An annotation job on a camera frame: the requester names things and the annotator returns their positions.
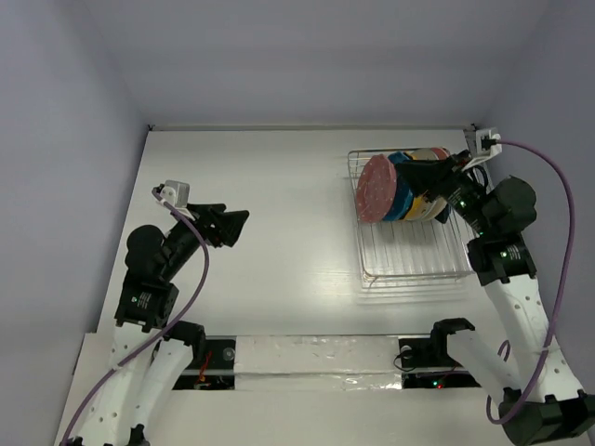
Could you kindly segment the yellow dotted plate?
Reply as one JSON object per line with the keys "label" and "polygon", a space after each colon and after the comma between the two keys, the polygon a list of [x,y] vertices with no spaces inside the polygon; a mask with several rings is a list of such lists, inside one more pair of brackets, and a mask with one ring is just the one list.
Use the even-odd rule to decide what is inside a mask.
{"label": "yellow dotted plate", "polygon": [[417,221],[426,215],[431,207],[432,203],[428,202],[424,196],[417,196],[413,199],[411,207],[403,219],[405,221]]}

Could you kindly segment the blue dotted plate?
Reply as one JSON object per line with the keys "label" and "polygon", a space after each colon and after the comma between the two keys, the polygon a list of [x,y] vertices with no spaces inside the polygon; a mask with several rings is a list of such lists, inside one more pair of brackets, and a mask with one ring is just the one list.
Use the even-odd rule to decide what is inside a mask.
{"label": "blue dotted plate", "polygon": [[[397,165],[403,161],[411,161],[412,158],[404,151],[396,151],[389,156],[389,160],[394,165]],[[399,173],[396,173],[396,178],[397,183],[394,199],[389,212],[383,217],[383,221],[403,219],[413,204],[414,196],[409,185]]]}

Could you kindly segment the pink dotted plate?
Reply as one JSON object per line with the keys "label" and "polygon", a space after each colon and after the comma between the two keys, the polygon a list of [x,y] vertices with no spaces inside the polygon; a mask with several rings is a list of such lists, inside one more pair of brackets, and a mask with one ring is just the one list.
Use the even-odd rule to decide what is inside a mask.
{"label": "pink dotted plate", "polygon": [[359,176],[355,204],[358,218],[364,223],[377,223],[392,207],[397,189],[394,164],[384,154],[374,155]]}

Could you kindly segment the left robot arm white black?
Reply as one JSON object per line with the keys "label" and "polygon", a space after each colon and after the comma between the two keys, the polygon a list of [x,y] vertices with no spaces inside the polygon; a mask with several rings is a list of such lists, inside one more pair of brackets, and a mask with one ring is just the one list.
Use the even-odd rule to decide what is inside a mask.
{"label": "left robot arm white black", "polygon": [[249,213],[223,203],[167,208],[177,220],[171,231],[143,225],[126,240],[109,370],[76,409],[63,445],[150,444],[180,375],[205,358],[204,327],[172,312],[179,295],[173,280],[197,250],[234,246]]}

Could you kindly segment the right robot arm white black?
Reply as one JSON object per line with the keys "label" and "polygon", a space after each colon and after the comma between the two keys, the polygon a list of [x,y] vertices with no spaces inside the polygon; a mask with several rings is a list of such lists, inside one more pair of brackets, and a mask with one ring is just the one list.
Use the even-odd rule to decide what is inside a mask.
{"label": "right robot arm white black", "polygon": [[396,170],[416,196],[445,199],[476,236],[467,245],[472,270],[505,329],[514,364],[489,350],[463,318],[435,322],[428,353],[462,365],[484,389],[514,445],[581,436],[594,425],[594,398],[571,371],[546,314],[536,266],[522,231],[536,220],[536,193],[507,177],[491,190],[469,177],[464,151],[439,161],[404,161]]}

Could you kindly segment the white plate red rim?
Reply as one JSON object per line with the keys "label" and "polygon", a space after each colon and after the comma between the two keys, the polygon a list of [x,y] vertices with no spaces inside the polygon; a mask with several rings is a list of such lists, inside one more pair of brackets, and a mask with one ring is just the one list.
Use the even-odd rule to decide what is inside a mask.
{"label": "white plate red rim", "polygon": [[431,151],[434,153],[438,160],[445,160],[451,156],[451,153],[446,148],[442,147],[433,147]]}

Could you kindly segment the white patterned plate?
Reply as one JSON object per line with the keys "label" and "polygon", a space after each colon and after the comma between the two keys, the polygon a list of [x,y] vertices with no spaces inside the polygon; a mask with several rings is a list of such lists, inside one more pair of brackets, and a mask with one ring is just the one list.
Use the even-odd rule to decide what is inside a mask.
{"label": "white patterned plate", "polygon": [[[407,154],[412,158],[412,160],[416,160],[416,161],[419,161],[419,160],[421,160],[421,161],[437,161],[438,160],[436,158],[436,156],[434,155],[434,153],[431,151],[431,148],[409,151]],[[430,202],[430,203],[432,203],[431,209],[428,211],[428,213],[426,215],[424,215],[421,219],[419,219],[417,221],[429,221],[429,220],[435,218],[442,212],[442,210],[446,206],[446,201],[442,198],[437,198],[435,201]]]}

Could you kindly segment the clear drip tray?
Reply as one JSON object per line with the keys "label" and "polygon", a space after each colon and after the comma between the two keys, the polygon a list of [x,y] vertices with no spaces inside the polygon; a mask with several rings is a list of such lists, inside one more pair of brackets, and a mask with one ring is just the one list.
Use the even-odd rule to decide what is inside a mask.
{"label": "clear drip tray", "polygon": [[460,300],[473,271],[467,258],[472,229],[458,216],[357,225],[363,304]]}

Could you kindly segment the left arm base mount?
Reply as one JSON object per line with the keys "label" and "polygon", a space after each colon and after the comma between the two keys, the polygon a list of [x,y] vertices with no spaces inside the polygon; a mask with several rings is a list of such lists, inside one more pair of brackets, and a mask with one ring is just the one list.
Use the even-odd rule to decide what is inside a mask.
{"label": "left arm base mount", "polygon": [[234,390],[235,337],[208,337],[205,352],[181,373],[174,390]]}

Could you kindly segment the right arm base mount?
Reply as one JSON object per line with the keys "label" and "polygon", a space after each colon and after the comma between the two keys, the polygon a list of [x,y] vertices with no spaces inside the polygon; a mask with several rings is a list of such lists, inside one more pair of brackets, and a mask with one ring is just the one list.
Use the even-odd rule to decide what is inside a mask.
{"label": "right arm base mount", "polygon": [[403,389],[474,388],[480,385],[460,364],[436,352],[428,337],[399,339],[393,365],[401,373]]}

